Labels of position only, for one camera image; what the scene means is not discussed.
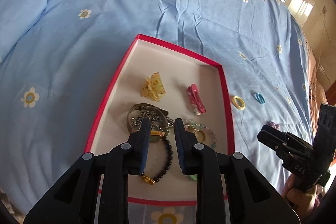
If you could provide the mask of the person's right hand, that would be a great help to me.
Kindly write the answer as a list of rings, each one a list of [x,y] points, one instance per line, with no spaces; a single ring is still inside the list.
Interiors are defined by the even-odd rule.
[[[289,176],[282,190],[282,197],[294,205],[294,211],[300,220],[303,221],[319,206],[318,186],[316,185],[307,193],[304,193],[294,188],[295,179],[296,176],[294,174]]]

